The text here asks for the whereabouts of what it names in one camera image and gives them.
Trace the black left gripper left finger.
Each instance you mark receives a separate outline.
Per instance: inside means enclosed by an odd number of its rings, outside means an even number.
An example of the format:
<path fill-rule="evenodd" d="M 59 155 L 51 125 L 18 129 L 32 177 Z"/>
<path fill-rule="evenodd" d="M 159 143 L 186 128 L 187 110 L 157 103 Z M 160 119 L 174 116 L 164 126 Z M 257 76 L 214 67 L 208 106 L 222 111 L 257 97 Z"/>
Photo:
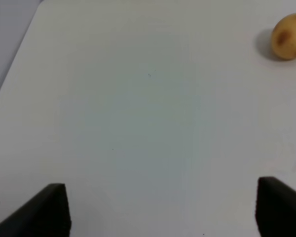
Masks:
<path fill-rule="evenodd" d="M 47 185 L 0 223 L 0 237 L 68 237 L 71 216 L 65 184 Z"/>

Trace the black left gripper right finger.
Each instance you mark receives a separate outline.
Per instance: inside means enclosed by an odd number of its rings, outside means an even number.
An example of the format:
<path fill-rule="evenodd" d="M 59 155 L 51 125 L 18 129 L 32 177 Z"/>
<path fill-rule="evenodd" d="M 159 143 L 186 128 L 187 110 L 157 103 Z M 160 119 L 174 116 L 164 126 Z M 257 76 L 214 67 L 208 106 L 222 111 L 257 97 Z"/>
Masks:
<path fill-rule="evenodd" d="M 296 237 L 296 191 L 275 177 L 260 177 L 255 218 L 262 237 Z"/>

